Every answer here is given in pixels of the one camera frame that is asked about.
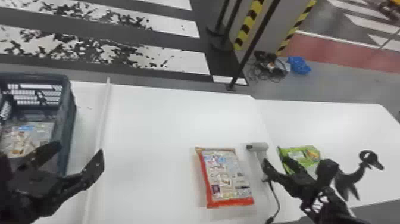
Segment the blue object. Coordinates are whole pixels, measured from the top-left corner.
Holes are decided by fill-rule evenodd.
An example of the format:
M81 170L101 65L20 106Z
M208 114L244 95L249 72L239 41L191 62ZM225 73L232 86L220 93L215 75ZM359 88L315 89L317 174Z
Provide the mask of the blue object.
M292 71L297 74L308 74L311 68L305 63L302 57L288 57L287 61L292 66Z

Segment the black pole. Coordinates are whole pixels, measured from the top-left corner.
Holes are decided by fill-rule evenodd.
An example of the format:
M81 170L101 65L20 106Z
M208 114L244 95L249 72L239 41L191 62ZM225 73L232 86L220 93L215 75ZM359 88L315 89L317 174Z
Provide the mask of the black pole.
M224 45L226 40L228 40L228 38L229 38L230 29L232 29L233 22L235 20L236 14L239 11L239 7L240 7L241 3L242 3L242 0L236 0L236 2L235 2L235 6L232 9L232 14L230 15L229 20L228 20L228 24L226 25L225 34L221 39L221 44L222 45Z
M224 36L221 38L220 41L218 40L211 40L211 45L219 51L230 52L233 51L233 45L229 40L229 32L232 29L233 22L235 21L236 14L239 11L239 7L242 3L242 0L236 0L235 6L233 6L232 13L229 17L228 24L226 25Z
M272 4L270 5L270 8L268 9L264 19L262 20L262 22L260 24L260 28L258 28L257 32L255 33L254 38L251 41L250 46L247 49L245 56L243 57L242 61L240 62L239 71L237 71L236 75L234 75L232 77L232 81L230 82L230 84L228 84L226 86L227 90L229 90L229 91L235 90L235 83L238 80L239 75L242 73L243 68L245 67L247 61L249 60L249 57L250 57L251 53L253 52L255 46L257 45L258 40L260 39L261 35L264 33L264 30L267 27L268 22L271 20L272 15L274 14L279 2L280 2L280 0L273 0Z
M224 27L221 27L221 24L222 24L222 19L225 16L226 9L228 8L229 1L230 0L225 0L224 1L224 4L222 5L222 9L221 9L221 12L220 12L220 15L218 16L218 19L217 19L217 22L215 24L214 23L210 23L207 26L207 30L212 35L222 36L224 34Z

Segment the hazard stripe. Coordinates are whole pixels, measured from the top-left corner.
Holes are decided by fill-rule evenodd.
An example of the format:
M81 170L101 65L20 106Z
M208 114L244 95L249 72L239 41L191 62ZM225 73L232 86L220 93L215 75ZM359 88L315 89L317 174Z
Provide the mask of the hazard stripe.
M243 22L243 25L240 28L240 31L237 34L237 37L233 44L235 50L240 51L242 49L243 44L246 42L248 38L250 30L254 26L257 16L259 15L259 13L263 8L263 3L264 0L253 0L253 3L250 6L249 13L247 13L245 21Z
M310 2L307 3L307 6L305 7L303 13L297 18L295 25L293 26L293 28L290 29L290 31L289 31L289 33L287 33L285 39L279 45L279 48L276 51L276 55L280 56L282 54L283 50L285 50L286 46L289 44L293 35L299 29L299 26L303 23L305 18L307 18L308 14L310 13L311 9L314 7L314 5L316 3L317 3L317 0L310 0Z

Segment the storage crate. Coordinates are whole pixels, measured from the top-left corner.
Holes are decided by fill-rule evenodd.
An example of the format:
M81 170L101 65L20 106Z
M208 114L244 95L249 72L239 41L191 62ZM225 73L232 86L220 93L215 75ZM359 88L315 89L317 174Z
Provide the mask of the storage crate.
M7 125L15 125L12 128L17 130L18 133L15 135L13 132L13 136L19 138L20 133L29 133L24 132L23 128L37 129L33 128L33 123L41 127L45 127L45 124L47 124L47 128L51 131L49 142L59 140L62 150L40 169L64 175L67 171L76 113L75 99L68 77L57 74L0 73L0 90L0 122L2 128L5 129ZM19 122L29 125L18 127L16 124ZM23 141L20 142L25 142L28 137L22 135ZM8 140L7 136L3 135L1 141L4 141L4 139ZM15 147L15 144L10 144L9 148L13 147ZM22 157L23 153L21 153L20 158L9 156L13 169Z

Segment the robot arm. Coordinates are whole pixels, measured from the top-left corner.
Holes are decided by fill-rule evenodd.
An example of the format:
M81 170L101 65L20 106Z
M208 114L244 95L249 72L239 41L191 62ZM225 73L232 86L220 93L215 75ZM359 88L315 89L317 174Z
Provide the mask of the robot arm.
M285 158L283 161L295 174L279 173L265 158L261 168L269 181L281 184L285 190L302 203L300 209L316 224L369 224L352 217L346 203L329 186L339 170L339 165L332 160L322 160L317 168L318 179L314 180L297 161ZM314 208L316 202L322 203L321 209Z
M58 141L35 149L14 173L7 156L0 153L0 223L30 224L52 216L63 202L90 188L104 171L102 150L77 174L63 177L38 170L60 149Z

